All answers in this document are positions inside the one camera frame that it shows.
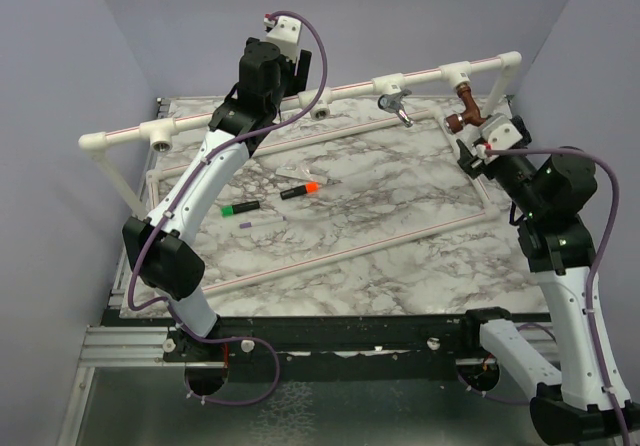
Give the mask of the brown faucet chrome knob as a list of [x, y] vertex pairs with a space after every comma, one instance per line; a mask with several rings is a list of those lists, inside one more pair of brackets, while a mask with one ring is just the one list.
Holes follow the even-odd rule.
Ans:
[[456, 87], [456, 94], [464, 105], [461, 113], [455, 113], [445, 118], [445, 125], [451, 134], [461, 132], [466, 126], [482, 126], [486, 117], [481, 114], [481, 110], [472, 95], [469, 82], [463, 82]]

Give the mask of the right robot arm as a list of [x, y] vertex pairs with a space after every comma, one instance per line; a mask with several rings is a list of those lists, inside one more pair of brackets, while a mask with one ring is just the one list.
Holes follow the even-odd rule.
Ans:
[[490, 353], [525, 394], [548, 445], [618, 438], [634, 442], [639, 405], [617, 368], [600, 304], [598, 268], [619, 207], [611, 168], [576, 148], [543, 149], [535, 167], [518, 116], [495, 113], [458, 143], [461, 169], [496, 181], [521, 212], [514, 224], [549, 310], [558, 348], [553, 366], [498, 310], [470, 311], [459, 333], [469, 356]]

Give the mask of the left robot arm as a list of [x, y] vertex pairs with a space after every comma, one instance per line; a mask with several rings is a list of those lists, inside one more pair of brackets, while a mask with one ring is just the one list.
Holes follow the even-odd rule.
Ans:
[[200, 287], [205, 265], [192, 244], [223, 187], [273, 130], [282, 100], [304, 90], [310, 60], [296, 39], [248, 39], [238, 82], [213, 112], [194, 160], [145, 219], [131, 217], [123, 226], [131, 279], [160, 291], [199, 360], [218, 354], [221, 337]]

